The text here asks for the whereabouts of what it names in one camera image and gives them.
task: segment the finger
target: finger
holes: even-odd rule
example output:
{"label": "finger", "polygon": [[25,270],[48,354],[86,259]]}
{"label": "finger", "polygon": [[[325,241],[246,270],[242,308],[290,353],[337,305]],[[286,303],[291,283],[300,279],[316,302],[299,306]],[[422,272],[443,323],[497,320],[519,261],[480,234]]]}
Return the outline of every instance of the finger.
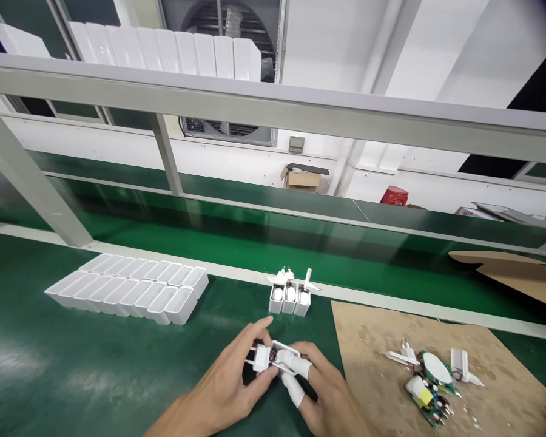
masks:
{"label": "finger", "polygon": [[316,345],[310,342],[297,342],[293,343],[291,347],[297,350],[300,354],[306,355],[309,360],[313,363],[314,366],[320,371],[322,375],[326,378],[336,377],[337,374],[342,376],[342,374],[335,368],[335,366],[324,357],[322,352],[317,348]]}
{"label": "finger", "polygon": [[[245,338],[246,336],[246,333],[249,331],[249,330],[254,330],[255,329],[255,325],[256,324],[260,324],[262,323],[264,320],[268,320],[268,319],[271,319],[266,325],[265,327],[269,326],[271,324],[271,322],[273,321],[273,316],[269,316],[269,317],[265,317],[264,319],[261,319],[259,320],[258,322],[256,323],[249,323],[247,324],[242,331],[240,331],[237,336],[234,338],[234,340],[232,342],[229,343],[229,345],[223,350],[221,356],[223,357],[228,357],[230,356],[234,350],[237,349],[237,346],[238,344],[241,342],[242,339]],[[263,343],[265,343],[266,346],[272,346],[273,342],[271,341],[271,337],[269,335],[268,332],[265,332],[265,333],[260,333],[260,335],[257,335],[253,338],[253,340],[255,339],[263,339]],[[249,349],[246,350],[246,353],[244,354],[244,357],[246,357],[246,354],[249,353]]]}
{"label": "finger", "polygon": [[244,396],[246,396],[246,401],[250,410],[252,410],[257,401],[261,399],[261,396],[267,391],[271,381],[275,379],[278,373],[279,369],[275,366],[271,366],[245,387]]}
{"label": "finger", "polygon": [[308,382],[319,397],[324,397],[328,391],[328,381],[315,366],[309,366]]}
{"label": "finger", "polygon": [[283,372],[281,380],[283,381],[285,388],[287,388],[291,402],[293,402],[296,408],[299,408],[305,395],[302,386],[299,385],[295,376],[288,372]]}
{"label": "finger", "polygon": [[304,395],[302,403],[299,405],[299,412],[303,416],[303,420],[307,424],[309,430],[314,435],[321,435],[322,426],[322,411],[320,406],[311,400],[308,395]]}
{"label": "finger", "polygon": [[232,354],[236,356],[237,360],[244,361],[255,340],[266,339],[267,342],[271,340],[271,336],[266,329],[271,322],[273,322],[272,316],[265,317],[264,319],[247,326],[247,328],[238,335],[237,341],[234,345],[234,351],[232,352]]}

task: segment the stacked white casing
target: stacked white casing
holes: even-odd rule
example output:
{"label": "stacked white casing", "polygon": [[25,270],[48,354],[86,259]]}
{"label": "stacked white casing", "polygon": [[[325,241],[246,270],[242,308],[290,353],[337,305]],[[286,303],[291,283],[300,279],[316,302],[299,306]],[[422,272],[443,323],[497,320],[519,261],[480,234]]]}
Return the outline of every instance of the stacked white casing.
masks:
{"label": "stacked white casing", "polygon": [[101,254],[45,293],[65,307],[183,325],[208,283],[203,267]]}

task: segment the green conveyor belt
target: green conveyor belt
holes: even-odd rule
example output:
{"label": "green conveyor belt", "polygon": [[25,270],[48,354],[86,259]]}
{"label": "green conveyor belt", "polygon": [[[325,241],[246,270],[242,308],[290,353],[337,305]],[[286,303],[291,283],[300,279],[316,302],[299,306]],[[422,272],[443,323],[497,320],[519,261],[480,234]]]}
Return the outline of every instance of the green conveyor belt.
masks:
{"label": "green conveyor belt", "polygon": [[[71,310],[42,293],[94,256],[0,235],[0,435],[141,436],[248,322],[268,314],[268,287],[214,276],[183,326]],[[275,315],[270,331],[284,343],[315,342],[343,371],[329,299],[314,296],[306,317]],[[494,334],[546,386],[546,340]],[[275,381],[222,435],[308,431]]]}
{"label": "green conveyor belt", "polygon": [[[114,164],[105,161],[73,158],[63,155],[29,151],[43,171],[84,178],[126,183],[147,188],[169,190],[162,170]],[[380,225],[396,226],[416,231],[435,232],[537,248],[546,242],[546,229],[517,223],[474,220],[442,212],[405,208],[363,202],[358,206],[348,198],[312,195],[274,187],[241,183],[210,177],[180,174],[183,189],[188,194],[215,197],[235,202],[253,203],[272,208],[320,214],[340,219],[357,220]]]}
{"label": "green conveyor belt", "polygon": [[[546,305],[486,281],[447,255],[480,246],[91,182],[50,180],[102,242],[268,273],[283,265],[298,275],[312,268],[320,283],[546,324]],[[328,199],[299,194],[320,204]],[[0,221],[48,229],[1,174]]]}

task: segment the white wall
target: white wall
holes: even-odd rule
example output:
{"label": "white wall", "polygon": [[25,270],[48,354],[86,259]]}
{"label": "white wall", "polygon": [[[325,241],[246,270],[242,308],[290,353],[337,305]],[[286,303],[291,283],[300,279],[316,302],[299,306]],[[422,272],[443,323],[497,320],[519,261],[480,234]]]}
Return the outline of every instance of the white wall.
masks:
{"label": "white wall", "polygon": [[[289,2],[283,81],[285,85],[358,92],[387,0]],[[279,130],[277,147],[305,137],[309,154],[337,157],[342,138]]]}
{"label": "white wall", "polygon": [[[544,59],[544,3],[489,0],[435,100],[506,108]],[[456,172],[468,156],[411,147],[401,165]]]}

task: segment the workbench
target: workbench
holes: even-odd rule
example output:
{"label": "workbench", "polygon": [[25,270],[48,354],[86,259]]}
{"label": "workbench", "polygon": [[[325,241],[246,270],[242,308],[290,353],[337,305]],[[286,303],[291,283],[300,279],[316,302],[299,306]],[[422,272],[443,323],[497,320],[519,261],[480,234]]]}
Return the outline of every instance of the workbench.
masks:
{"label": "workbench", "polygon": [[[215,276],[183,326],[72,310],[42,293],[95,256],[0,235],[0,435],[140,436],[247,323],[268,315],[268,287]],[[329,299],[313,296],[306,317],[275,315],[270,332],[316,343],[343,373]],[[546,386],[546,340],[494,334]],[[222,435],[257,433],[308,435],[280,381]]]}

